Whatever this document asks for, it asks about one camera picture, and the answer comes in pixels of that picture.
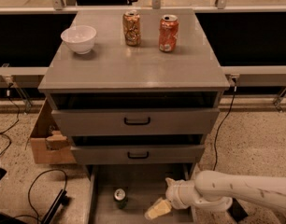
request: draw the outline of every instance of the floor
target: floor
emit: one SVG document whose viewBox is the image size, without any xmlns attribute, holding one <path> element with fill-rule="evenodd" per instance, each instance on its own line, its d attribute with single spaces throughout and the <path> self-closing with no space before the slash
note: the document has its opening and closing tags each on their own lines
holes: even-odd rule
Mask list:
<svg viewBox="0 0 286 224">
<path fill-rule="evenodd" d="M 272 105 L 272 98 L 235 98 L 232 111 L 220 128 L 216 171 L 231 175 L 286 176 L 286 99 L 284 112 L 279 113 Z M 198 163 L 200 170 L 212 169 L 215 162 L 213 148 L 217 127 L 226 115 L 231 97 L 224 97 L 221 113 L 212 133 L 206 140 L 206 151 Z M 0 157 L 0 167 L 7 170 L 0 181 L 0 212 L 12 217 L 30 215 L 35 211 L 28 203 L 28 191 L 42 172 L 61 169 L 67 174 L 68 206 L 59 208 L 51 223 L 84 223 L 88 206 L 90 182 L 82 168 L 76 164 L 35 164 L 28 142 L 43 101 L 34 101 L 31 112 L 23 114 L 23 102 L 14 100 L 21 109 L 19 122 L 7 132 L 12 145 Z M 17 116 L 17 107 L 8 100 L 0 100 L 0 132 L 9 127 Z M 0 135 L 0 152 L 7 140 Z M 40 218 L 48 211 L 59 190 L 64 187 L 64 174 L 52 171 L 42 175 L 33 185 L 30 199 Z M 274 224 L 279 221 L 270 210 L 240 201 L 249 214 L 240 224 Z M 208 213 L 196 210 L 197 223 L 235 223 L 227 213 Z M 26 223 L 36 223 L 31 217 L 20 217 Z"/>
</svg>

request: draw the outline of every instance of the wire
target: wire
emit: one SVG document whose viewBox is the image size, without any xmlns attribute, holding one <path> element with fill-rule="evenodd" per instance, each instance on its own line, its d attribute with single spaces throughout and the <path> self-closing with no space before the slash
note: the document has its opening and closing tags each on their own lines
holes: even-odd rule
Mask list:
<svg viewBox="0 0 286 224">
<path fill-rule="evenodd" d="M 20 112 L 21 112 L 21 111 L 20 111 L 19 106 L 16 105 L 16 104 L 11 100 L 10 97 L 8 97 L 8 100 L 18 108 L 18 113 L 17 113 L 16 120 L 14 121 L 14 123 L 11 124 L 11 126 L 8 127 L 7 129 L 5 129 L 4 131 L 0 132 L 0 135 L 1 135 L 2 137 L 6 138 L 6 139 L 9 141 L 7 147 L 5 147 L 5 148 L 0 152 L 0 156 L 3 155 L 3 154 L 7 151 L 7 149 L 11 146 L 11 144 L 12 144 L 11 138 L 10 138 L 8 135 L 6 135 L 5 133 L 6 133 L 7 131 L 9 131 L 10 129 L 12 129 L 12 128 L 20 121 L 20 120 L 19 120 L 19 115 L 20 115 Z"/>
<path fill-rule="evenodd" d="M 215 148 L 215 165 L 213 167 L 213 171 L 215 171 L 216 167 L 217 167 L 217 164 L 218 164 L 218 151 L 217 151 L 217 138 L 218 138 L 218 134 L 219 134 L 219 130 L 220 130 L 220 127 L 222 126 L 222 124 L 225 122 L 226 118 L 229 116 L 230 112 L 231 112 L 231 109 L 233 107 L 233 103 L 234 103 L 234 100 L 235 100 L 235 97 L 236 97 L 236 85 L 234 87 L 234 94 L 233 94 L 233 98 L 232 98 L 232 101 L 230 103 L 230 106 L 229 106 L 229 109 L 228 109 L 228 112 L 226 114 L 226 116 L 224 117 L 224 119 L 222 120 L 222 122 L 220 123 L 218 129 L 217 129 L 217 132 L 216 132 L 216 136 L 215 136 L 215 141 L 214 141 L 214 148 Z"/>
<path fill-rule="evenodd" d="M 31 206 L 31 208 L 35 211 L 36 215 L 37 215 L 37 223 L 41 222 L 40 219 L 39 219 L 39 213 L 37 212 L 37 210 L 34 208 L 34 206 L 32 205 L 31 203 L 31 189 L 33 187 L 33 185 L 35 184 L 35 182 L 43 175 L 43 174 L 46 174 L 46 173 L 49 173 L 49 172 L 55 172 L 55 171 L 58 171 L 58 172 L 62 172 L 64 174 L 64 177 L 65 177 L 65 182 L 64 182 L 64 188 L 63 190 L 66 189 L 66 186 L 67 186 L 67 174 L 65 171 L 63 171 L 62 169 L 50 169 L 48 171 L 45 171 L 45 172 L 42 172 L 40 175 L 38 175 L 36 177 L 36 179 L 33 181 L 33 183 L 31 184 L 29 190 L 28 190 L 28 202 Z"/>
</svg>

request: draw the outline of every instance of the white bowl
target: white bowl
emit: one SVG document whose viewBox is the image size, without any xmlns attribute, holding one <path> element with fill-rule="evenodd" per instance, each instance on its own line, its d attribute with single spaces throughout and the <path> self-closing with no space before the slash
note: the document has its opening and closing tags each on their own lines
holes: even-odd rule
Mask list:
<svg viewBox="0 0 286 224">
<path fill-rule="evenodd" d="M 86 54 L 94 47 L 96 30 L 92 26 L 72 26 L 61 33 L 62 40 L 77 54 Z"/>
</svg>

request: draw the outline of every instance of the red soda can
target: red soda can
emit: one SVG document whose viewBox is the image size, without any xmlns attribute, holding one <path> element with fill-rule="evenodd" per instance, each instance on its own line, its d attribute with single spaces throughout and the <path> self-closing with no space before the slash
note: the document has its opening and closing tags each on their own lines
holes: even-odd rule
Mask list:
<svg viewBox="0 0 286 224">
<path fill-rule="evenodd" d="M 136 10 L 123 14 L 123 32 L 127 45 L 138 46 L 141 43 L 140 15 Z"/>
<path fill-rule="evenodd" d="M 159 49 L 169 52 L 177 45 L 179 21 L 175 15 L 163 15 L 160 22 Z"/>
</svg>

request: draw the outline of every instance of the soda can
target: soda can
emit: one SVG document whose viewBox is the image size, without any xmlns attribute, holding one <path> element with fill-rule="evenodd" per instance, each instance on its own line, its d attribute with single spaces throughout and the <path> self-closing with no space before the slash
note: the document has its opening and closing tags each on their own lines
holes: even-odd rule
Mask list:
<svg viewBox="0 0 286 224">
<path fill-rule="evenodd" d="M 123 14 L 123 32 L 128 46 L 138 46 L 141 43 L 140 15 L 136 10 Z"/>
<path fill-rule="evenodd" d="M 163 15 L 160 21 L 159 49 L 170 52 L 177 45 L 179 21 L 175 15 Z"/>
<path fill-rule="evenodd" d="M 116 189 L 114 192 L 114 201 L 116 202 L 119 209 L 123 209 L 128 201 L 125 190 Z"/>
</svg>

